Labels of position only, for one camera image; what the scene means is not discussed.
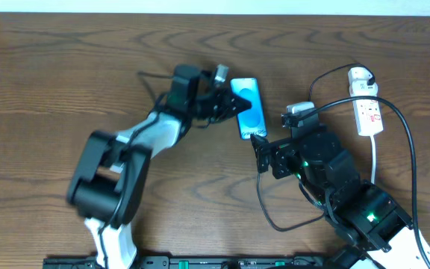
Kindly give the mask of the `blue screen smartphone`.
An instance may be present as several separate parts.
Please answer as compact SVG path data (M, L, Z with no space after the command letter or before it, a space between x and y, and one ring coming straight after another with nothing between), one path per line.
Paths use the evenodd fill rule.
M240 138L249 140L251 135L267 136L264 110L256 78L233 78L232 92L250 101L251 108L237 115Z

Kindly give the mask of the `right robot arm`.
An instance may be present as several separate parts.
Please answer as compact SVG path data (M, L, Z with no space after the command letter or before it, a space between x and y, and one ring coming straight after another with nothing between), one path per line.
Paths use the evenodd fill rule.
M388 192L361 179L351 154L323 128L269 142L252 135L258 173L295 176L347 245L321 268L430 268L430 246Z

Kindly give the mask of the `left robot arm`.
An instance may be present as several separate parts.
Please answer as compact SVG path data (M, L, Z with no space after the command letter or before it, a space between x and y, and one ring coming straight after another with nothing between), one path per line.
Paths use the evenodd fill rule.
M167 92L154 97L147 118L135 126L87 139L66 193L96 244L100 268L130 268L137 247L131 234L151 160L177 144L194 120L221 123L251 108L226 85L228 67L202 70L179 64Z

